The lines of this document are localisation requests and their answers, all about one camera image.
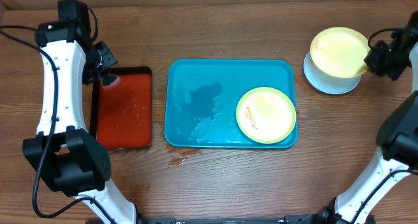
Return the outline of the red water tray black rim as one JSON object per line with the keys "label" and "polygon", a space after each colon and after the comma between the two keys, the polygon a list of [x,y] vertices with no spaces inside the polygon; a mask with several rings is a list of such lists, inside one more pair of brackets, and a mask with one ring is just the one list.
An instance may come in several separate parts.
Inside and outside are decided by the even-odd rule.
{"label": "red water tray black rim", "polygon": [[152,143],[152,71],[116,67],[93,84],[89,133],[108,150]]}

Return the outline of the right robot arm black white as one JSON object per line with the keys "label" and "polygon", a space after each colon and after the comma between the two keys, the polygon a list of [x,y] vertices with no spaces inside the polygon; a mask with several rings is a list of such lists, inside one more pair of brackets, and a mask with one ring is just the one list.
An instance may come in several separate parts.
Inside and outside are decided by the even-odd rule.
{"label": "right robot arm black white", "polygon": [[374,223],[374,206],[403,178],[417,174],[417,13],[403,28],[390,28],[391,43],[380,40],[364,61],[368,71],[397,80],[412,69],[411,95],[384,121],[376,152],[361,175],[303,223]]}

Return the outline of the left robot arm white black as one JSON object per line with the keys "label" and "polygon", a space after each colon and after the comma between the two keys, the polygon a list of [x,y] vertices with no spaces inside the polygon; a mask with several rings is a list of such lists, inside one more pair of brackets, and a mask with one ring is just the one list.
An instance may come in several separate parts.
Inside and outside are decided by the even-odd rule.
{"label": "left robot arm white black", "polygon": [[40,24],[35,41],[44,66],[42,114],[34,138],[23,141],[25,158],[51,191],[84,202],[103,223],[138,223],[137,207],[111,179],[107,150],[88,133],[82,86],[115,84],[116,59],[94,43],[89,24],[77,19]]}

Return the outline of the light blue plate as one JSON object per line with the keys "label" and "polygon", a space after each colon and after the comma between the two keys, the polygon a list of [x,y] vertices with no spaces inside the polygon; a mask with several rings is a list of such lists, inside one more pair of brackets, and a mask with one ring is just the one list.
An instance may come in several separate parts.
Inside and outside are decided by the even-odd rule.
{"label": "light blue plate", "polygon": [[361,76],[338,78],[326,74],[315,65],[309,52],[304,58],[303,71],[307,81],[309,81],[316,90],[330,95],[348,93],[355,89],[361,81]]}

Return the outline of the yellow plate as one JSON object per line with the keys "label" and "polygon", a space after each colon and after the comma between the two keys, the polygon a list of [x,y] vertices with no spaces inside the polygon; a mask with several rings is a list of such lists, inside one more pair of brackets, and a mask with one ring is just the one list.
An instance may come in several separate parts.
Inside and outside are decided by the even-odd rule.
{"label": "yellow plate", "polygon": [[249,139],[274,144],[286,139],[297,123],[296,108],[282,91],[254,88],[245,93],[236,107],[236,122]]}
{"label": "yellow plate", "polygon": [[347,27],[330,27],[319,32],[310,45],[314,64],[337,78],[353,78],[367,71],[364,62],[370,48],[368,39]]}

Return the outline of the yellow plate top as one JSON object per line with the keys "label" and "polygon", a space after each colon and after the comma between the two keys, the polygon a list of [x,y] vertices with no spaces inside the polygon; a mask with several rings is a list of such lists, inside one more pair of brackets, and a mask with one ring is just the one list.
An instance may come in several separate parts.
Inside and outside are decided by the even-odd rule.
{"label": "yellow plate top", "polygon": [[368,39],[347,27],[330,27],[319,32],[310,45],[314,64],[337,78],[353,78],[367,71],[364,62],[370,48]]}

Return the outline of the teal plastic tray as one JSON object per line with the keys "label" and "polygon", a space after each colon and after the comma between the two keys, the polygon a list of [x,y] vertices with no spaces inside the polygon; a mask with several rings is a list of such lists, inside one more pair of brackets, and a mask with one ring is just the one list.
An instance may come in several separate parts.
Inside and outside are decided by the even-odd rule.
{"label": "teal plastic tray", "polygon": [[169,68],[164,134],[176,147],[286,150],[298,130],[280,142],[248,138],[236,107],[248,91],[270,87],[296,101],[293,68],[280,59],[179,59]]}

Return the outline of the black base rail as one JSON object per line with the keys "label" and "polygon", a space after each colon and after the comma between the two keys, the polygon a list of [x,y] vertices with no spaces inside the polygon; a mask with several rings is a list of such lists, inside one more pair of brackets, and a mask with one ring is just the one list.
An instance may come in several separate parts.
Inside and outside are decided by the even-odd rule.
{"label": "black base rail", "polygon": [[299,224],[314,223],[313,215],[287,215],[277,218],[244,218],[244,219],[174,219],[142,218],[141,224]]}

